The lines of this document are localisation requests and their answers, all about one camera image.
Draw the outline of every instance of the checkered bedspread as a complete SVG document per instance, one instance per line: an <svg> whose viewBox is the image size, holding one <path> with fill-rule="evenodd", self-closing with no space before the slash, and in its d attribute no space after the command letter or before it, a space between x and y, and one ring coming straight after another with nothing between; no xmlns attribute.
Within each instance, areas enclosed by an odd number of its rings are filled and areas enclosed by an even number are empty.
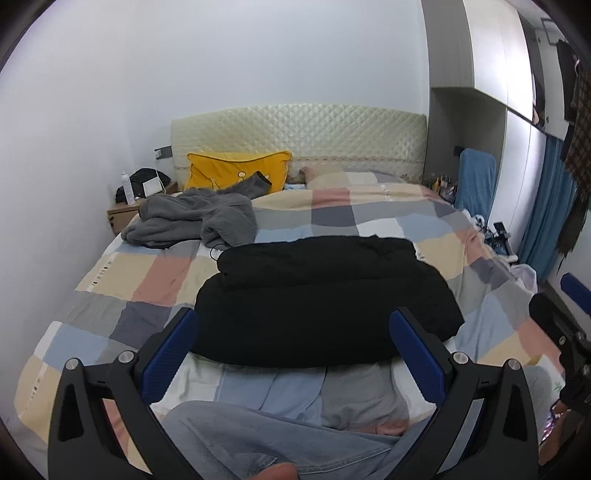
<svg viewBox="0 0 591 480"><path fill-rule="evenodd" d="M529 318L530 294L483 245L468 218L431 191L404 183L351 185L278 192L253 204L257 242L322 235L409 239L447 280L465 317L450 349L494 365L509 357L527 364L546 354L561 369L557 348ZM215 260L199 241L166 250L122 244L105 254L21 373L14 403L22 423L46 441L68 358L98 364L138 349L179 308L192 306L200 286L216 272ZM294 298L285 307L305 312L309 306L306 299ZM222 365L190 354L152 409L160 417L186 400L224 401L338 429L386 434L400 434L433 411L400 360L281 371ZM128 456L141 464L113 402L107 408Z"/></svg>

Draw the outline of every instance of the pillow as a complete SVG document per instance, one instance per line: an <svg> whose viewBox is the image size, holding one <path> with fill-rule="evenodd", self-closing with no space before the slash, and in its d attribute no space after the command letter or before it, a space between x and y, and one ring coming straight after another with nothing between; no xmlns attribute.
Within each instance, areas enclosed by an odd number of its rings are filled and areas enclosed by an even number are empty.
<svg viewBox="0 0 591 480"><path fill-rule="evenodd" d="M378 170L345 171L338 165L319 165L302 168L308 188L338 189L351 185L379 185L381 183L405 183L400 177Z"/></svg>
<svg viewBox="0 0 591 480"><path fill-rule="evenodd" d="M280 192L285 184L291 153L200 152L190 153L187 158L191 162L191 176L185 189L225 189L260 171L271 182L269 193L274 193Z"/></svg>

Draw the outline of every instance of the plastic bottle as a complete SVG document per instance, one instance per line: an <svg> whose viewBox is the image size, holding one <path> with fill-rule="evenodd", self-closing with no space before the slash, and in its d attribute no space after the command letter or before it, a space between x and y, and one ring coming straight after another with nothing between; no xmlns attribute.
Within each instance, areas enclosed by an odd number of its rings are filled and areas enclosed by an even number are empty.
<svg viewBox="0 0 591 480"><path fill-rule="evenodd" d="M134 190L131 187L129 175L127 175L125 172L123 172L123 175L121 175L121 183L123 184L123 191L125 192L125 200L127 201L127 204L133 205L135 203Z"/></svg>

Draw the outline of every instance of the wooden nightstand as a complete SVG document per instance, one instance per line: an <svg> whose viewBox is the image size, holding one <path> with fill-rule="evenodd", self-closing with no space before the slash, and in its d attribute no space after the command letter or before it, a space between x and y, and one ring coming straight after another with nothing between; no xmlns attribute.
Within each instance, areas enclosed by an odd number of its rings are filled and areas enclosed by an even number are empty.
<svg viewBox="0 0 591 480"><path fill-rule="evenodd" d="M178 184L171 183L166 187L166 193L172 194L178 192ZM131 221L131 219L137 215L139 206L145 201L145 199L137 199L133 205L127 205L127 203L117 203L113 208L107 210L107 218L111 224L113 233L117 235L121 232Z"/></svg>

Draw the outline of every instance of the wardrobe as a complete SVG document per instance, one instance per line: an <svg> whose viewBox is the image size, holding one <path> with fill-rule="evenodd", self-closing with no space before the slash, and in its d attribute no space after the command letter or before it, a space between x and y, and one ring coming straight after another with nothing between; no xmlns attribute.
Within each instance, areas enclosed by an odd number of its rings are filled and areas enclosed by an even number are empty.
<svg viewBox="0 0 591 480"><path fill-rule="evenodd" d="M545 135L532 125L534 88L519 14L505 0L422 0L430 70L423 178L457 180L462 148L491 153L489 226L519 248L541 176Z"/></svg>

